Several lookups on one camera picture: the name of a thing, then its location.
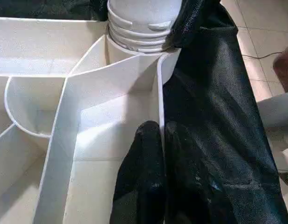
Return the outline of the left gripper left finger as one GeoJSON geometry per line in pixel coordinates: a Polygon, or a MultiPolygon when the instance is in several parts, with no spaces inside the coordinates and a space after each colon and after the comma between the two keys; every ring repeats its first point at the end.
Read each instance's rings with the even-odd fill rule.
{"type": "Polygon", "coordinates": [[[141,124],[123,159],[114,190],[111,224],[161,224],[166,205],[165,166],[159,125],[141,124]]]}

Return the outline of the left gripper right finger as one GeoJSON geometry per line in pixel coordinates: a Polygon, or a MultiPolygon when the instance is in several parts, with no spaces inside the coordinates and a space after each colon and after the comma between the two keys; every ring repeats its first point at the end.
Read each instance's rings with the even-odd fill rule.
{"type": "Polygon", "coordinates": [[[189,129],[165,126],[168,183],[167,224],[233,224],[233,207],[216,170],[194,142],[189,129]]]}

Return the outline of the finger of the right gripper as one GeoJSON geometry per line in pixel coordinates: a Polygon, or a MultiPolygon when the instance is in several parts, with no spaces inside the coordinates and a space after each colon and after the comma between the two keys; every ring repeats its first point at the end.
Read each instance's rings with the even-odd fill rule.
{"type": "Polygon", "coordinates": [[[170,47],[188,46],[204,20],[220,5],[219,0],[183,0],[166,40],[170,47]]]}

